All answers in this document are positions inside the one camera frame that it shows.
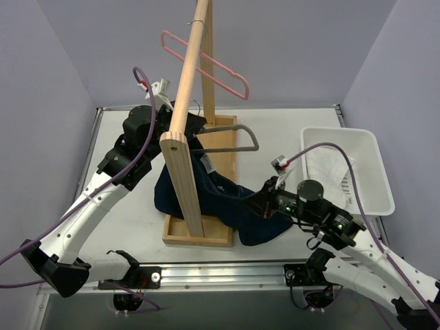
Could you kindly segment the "white pleated skirt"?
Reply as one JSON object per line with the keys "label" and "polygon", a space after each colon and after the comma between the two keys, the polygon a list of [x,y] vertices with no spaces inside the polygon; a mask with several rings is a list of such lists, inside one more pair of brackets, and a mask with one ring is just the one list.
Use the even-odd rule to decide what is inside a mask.
{"label": "white pleated skirt", "polygon": [[321,183],[324,198],[339,208],[345,208],[348,197],[342,189],[342,180],[349,167],[342,154],[334,148],[321,146],[306,153],[305,160],[308,176]]}

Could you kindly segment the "dark hanger with metal hook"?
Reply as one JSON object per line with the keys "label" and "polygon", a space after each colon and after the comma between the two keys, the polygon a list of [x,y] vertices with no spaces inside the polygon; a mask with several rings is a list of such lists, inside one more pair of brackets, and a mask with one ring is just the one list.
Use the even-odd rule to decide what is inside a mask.
{"label": "dark hanger with metal hook", "polygon": [[[208,120],[208,112],[203,111],[207,119],[205,126],[195,135],[201,147],[190,147],[192,153],[242,153],[259,150],[259,142],[250,127],[238,123],[236,115],[218,114],[213,112],[214,120]],[[239,131],[247,134],[248,145],[239,144]]]}

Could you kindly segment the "pink hanger with metal hook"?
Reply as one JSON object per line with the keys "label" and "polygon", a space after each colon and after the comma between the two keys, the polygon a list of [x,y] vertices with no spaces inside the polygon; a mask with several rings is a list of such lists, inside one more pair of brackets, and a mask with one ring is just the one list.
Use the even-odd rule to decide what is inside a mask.
{"label": "pink hanger with metal hook", "polygon": [[[184,66],[182,68],[181,71],[181,78],[180,80],[184,80],[184,87],[186,86],[186,83],[189,82],[189,79],[186,78],[187,74],[186,74],[186,57],[181,56],[180,54],[178,54],[177,52],[175,52],[174,50],[172,50],[171,48],[169,48],[168,46],[165,45],[165,37],[169,37],[170,39],[177,41],[178,43],[185,45],[186,49],[189,48],[188,42],[184,41],[183,39],[179,38],[178,36],[172,34],[171,32],[169,32],[168,30],[163,30],[160,34],[160,40],[161,40],[161,46],[164,50],[166,50],[168,53],[170,53],[171,55],[173,55],[174,57],[178,58],[179,60],[181,60],[184,63]],[[218,67],[219,69],[225,71],[226,73],[228,73],[231,77],[233,77],[234,79],[239,80],[244,88],[245,88],[245,92],[244,93],[239,93],[237,90],[225,85],[224,83],[222,83],[220,80],[218,80],[217,78],[215,78],[212,74],[209,74],[207,71],[203,70],[200,67],[196,67],[195,65],[190,67],[190,71],[192,72],[192,75],[195,75],[195,72],[199,72],[204,78],[207,78],[208,80],[211,80],[214,84],[220,86],[222,89],[226,90],[227,92],[229,92],[230,94],[236,96],[237,98],[240,98],[242,100],[247,100],[250,96],[250,87],[248,85],[247,80],[240,74],[232,71],[229,67],[225,66],[224,64],[220,63],[219,61],[217,61],[216,59],[214,59],[213,57],[207,55],[205,52],[203,52],[202,50],[199,50],[198,53],[198,57],[200,57],[201,59],[207,60],[209,64],[213,64],[214,66]]]}

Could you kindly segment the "dark blue denim garment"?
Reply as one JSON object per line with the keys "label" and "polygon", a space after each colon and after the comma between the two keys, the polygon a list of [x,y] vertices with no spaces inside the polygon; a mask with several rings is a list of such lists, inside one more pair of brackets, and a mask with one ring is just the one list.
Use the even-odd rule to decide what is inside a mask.
{"label": "dark blue denim garment", "polygon": [[292,219],[283,214],[264,219],[242,205],[241,201],[254,192],[208,168],[207,155],[193,155],[191,161],[201,214],[216,217],[236,230],[243,245],[267,243],[293,226]]}

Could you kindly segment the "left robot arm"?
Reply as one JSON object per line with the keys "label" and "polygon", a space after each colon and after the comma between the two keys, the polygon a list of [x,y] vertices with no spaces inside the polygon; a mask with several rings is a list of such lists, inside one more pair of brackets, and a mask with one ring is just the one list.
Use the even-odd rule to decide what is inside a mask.
{"label": "left robot arm", "polygon": [[123,133],[65,213],[66,220],[44,238],[22,243],[21,256],[62,297],[73,296],[90,282],[113,281],[131,288],[142,280],[139,262],[123,250],[109,250],[100,258],[80,250],[110,209],[151,171],[172,114],[171,106],[162,105],[152,123],[150,106],[132,108],[122,124]]}

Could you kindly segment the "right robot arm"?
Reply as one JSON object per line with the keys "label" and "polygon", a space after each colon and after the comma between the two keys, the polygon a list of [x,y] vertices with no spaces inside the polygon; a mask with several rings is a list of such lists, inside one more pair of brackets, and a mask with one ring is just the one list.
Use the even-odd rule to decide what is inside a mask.
{"label": "right robot arm", "polygon": [[312,179],[299,183],[295,193],[276,187],[271,177],[243,205],[263,218],[290,216],[311,226],[319,243],[355,259],[354,266],[316,246],[305,264],[315,284],[326,282],[372,300],[389,310],[405,329],[439,328],[439,280],[424,274],[376,242],[366,223],[358,221],[324,198],[324,188]]}

